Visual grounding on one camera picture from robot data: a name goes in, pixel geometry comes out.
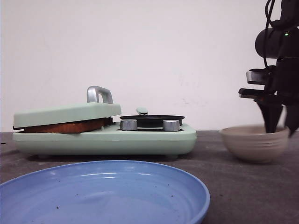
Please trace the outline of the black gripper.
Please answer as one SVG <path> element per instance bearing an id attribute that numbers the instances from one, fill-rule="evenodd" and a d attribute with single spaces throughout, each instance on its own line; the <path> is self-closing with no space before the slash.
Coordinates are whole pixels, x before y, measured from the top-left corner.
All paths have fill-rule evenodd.
<path id="1" fill-rule="evenodd" d="M 264 119 L 266 133 L 276 132 L 276 128 L 286 106 L 285 126 L 291 137 L 299 127 L 299 60 L 286 57 L 278 59 L 276 65 L 271 65 L 269 81 L 264 89 L 241 88 L 238 93 L 241 98 L 252 98 L 259 106 Z"/>

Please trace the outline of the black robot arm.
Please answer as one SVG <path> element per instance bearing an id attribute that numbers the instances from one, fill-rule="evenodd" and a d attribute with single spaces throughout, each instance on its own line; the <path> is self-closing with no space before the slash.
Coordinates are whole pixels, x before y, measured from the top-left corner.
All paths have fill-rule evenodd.
<path id="1" fill-rule="evenodd" d="M 263 90 L 241 88 L 238 93 L 257 103 L 266 133 L 276 131 L 285 108 L 284 126 L 292 136 L 299 127 L 299 2 L 283 0 L 280 19 L 272 21 L 274 3 L 266 2 L 266 26 L 256 38 L 255 49 L 264 61 L 275 59 L 276 64 L 247 71 L 247 82 L 262 85 Z"/>

